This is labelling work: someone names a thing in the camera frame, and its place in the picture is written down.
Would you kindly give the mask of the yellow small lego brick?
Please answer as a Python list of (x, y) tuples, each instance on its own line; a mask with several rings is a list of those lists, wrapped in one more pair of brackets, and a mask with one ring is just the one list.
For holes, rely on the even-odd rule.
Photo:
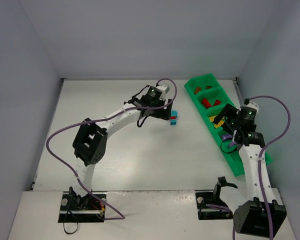
[(218, 124), (214, 124), (214, 128), (217, 129), (219, 127), (221, 127), (224, 124), (224, 121), (221, 120)]

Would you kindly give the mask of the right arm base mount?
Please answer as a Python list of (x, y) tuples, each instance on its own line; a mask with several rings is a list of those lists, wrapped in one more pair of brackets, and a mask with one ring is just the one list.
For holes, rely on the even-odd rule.
[(212, 190), (195, 191), (197, 216), (200, 221), (232, 220), (233, 213), (221, 200), (214, 198)]

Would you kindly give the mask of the yellow lego plate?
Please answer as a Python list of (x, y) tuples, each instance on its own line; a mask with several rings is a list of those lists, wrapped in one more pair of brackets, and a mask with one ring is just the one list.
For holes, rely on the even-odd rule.
[(210, 122), (213, 122), (214, 119), (215, 119), (215, 117), (216, 117), (216, 115), (210, 116), (210, 117), (209, 117)]

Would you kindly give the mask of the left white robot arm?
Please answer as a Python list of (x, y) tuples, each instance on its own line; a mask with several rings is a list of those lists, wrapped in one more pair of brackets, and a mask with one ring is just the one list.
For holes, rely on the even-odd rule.
[(123, 127), (136, 123), (142, 127), (147, 118), (169, 120), (172, 100), (166, 100), (170, 87), (157, 84), (150, 86), (147, 93), (137, 95), (125, 102), (123, 107), (113, 113), (114, 118), (106, 116), (106, 121), (80, 126), (72, 147), (76, 157), (75, 172), (87, 190), (92, 190), (92, 178), (96, 164), (104, 157), (108, 139)]

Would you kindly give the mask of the purple lego piece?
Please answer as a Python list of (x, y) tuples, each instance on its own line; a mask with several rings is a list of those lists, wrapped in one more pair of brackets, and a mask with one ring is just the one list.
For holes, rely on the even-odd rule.
[(222, 136), (221, 136), (221, 140), (222, 141), (225, 141), (225, 140), (227, 140), (227, 139), (231, 139), (233, 136), (231, 135), (231, 134), (229, 134), (229, 133), (227, 133), (227, 134), (223, 134)]

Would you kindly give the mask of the red lego brick single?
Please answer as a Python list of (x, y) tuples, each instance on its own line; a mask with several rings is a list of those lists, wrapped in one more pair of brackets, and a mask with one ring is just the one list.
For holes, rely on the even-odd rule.
[(220, 105), (221, 103), (222, 103), (221, 100), (216, 99), (215, 102), (214, 102), (214, 104), (213, 104), (213, 106), (218, 106), (218, 105)]

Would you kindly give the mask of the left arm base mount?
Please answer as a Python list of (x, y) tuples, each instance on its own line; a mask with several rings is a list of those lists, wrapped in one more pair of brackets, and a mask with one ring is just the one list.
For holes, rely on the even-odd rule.
[(68, 192), (63, 192), (58, 223), (103, 223), (106, 206), (97, 199), (89, 196), (88, 203), (80, 208)]

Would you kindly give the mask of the small teal lego cube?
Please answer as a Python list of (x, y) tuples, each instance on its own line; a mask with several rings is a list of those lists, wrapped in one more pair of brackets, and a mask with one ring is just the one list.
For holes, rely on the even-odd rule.
[(169, 123), (170, 123), (171, 126), (176, 126), (177, 125), (177, 120), (176, 119), (171, 119), (169, 121)]

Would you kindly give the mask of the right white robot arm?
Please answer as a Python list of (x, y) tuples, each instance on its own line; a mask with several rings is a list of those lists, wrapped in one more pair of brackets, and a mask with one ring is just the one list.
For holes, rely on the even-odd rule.
[(235, 233), (272, 240), (286, 219), (287, 211), (278, 203), (270, 184), (266, 144), (262, 133), (256, 131), (258, 111), (254, 102), (240, 108), (227, 103), (214, 118), (214, 124), (224, 120), (221, 127), (236, 144), (244, 168), (246, 197), (223, 176), (218, 178), (214, 187), (213, 199), (225, 203), (232, 212)]

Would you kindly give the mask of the blue round lego piece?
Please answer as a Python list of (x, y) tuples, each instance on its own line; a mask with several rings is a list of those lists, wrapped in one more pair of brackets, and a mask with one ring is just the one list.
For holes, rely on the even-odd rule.
[(178, 112), (176, 110), (172, 110), (171, 117), (177, 117), (177, 116), (178, 116)]

